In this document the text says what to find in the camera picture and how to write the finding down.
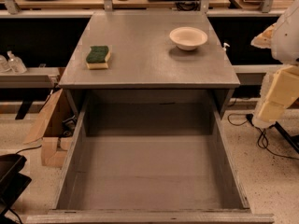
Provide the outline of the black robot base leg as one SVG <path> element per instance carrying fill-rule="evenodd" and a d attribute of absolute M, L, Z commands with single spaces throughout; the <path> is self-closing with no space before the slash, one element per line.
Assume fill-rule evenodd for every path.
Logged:
<path fill-rule="evenodd" d="M 274 127 L 299 154 L 299 134 L 294 136 L 289 135 L 288 132 L 278 122 L 275 123 Z"/>

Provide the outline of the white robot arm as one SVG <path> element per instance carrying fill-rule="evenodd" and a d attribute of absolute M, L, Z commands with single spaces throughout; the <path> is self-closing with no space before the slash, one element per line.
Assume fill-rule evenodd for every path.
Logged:
<path fill-rule="evenodd" d="M 255 36 L 251 45 L 271 49 L 272 57 L 282 63 L 263 77 L 252 123 L 258 128 L 273 125 L 299 98 L 299 0 L 294 0 L 278 20 Z"/>

